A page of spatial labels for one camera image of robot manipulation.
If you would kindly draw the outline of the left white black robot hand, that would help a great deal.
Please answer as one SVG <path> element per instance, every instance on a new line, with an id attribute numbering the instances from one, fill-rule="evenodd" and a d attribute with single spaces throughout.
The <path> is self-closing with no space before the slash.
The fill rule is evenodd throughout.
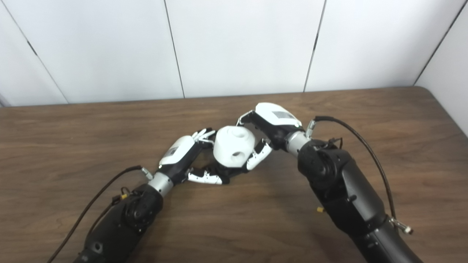
<path id="1" fill-rule="evenodd" d="M 194 132 L 179 138 L 166 151 L 157 168 L 157 173 L 164 174 L 174 185 L 185 181 L 203 184 L 229 184 L 229 178 L 219 175 L 213 167 L 194 168 L 192 163 L 205 149 L 212 149 L 216 130 L 211 127 Z"/>

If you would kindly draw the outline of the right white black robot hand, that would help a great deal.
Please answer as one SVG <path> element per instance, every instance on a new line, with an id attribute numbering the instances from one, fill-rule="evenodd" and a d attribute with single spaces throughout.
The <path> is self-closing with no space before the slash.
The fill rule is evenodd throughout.
<path id="1" fill-rule="evenodd" d="M 310 142 L 301 121 L 274 103 L 258 103 L 254 110 L 239 117 L 236 126 L 244 126 L 246 123 L 252 124 L 266 138 L 254 147 L 243 166 L 244 171 L 253 170 L 272 151 L 283 150 L 298 157 L 301 148 Z"/>

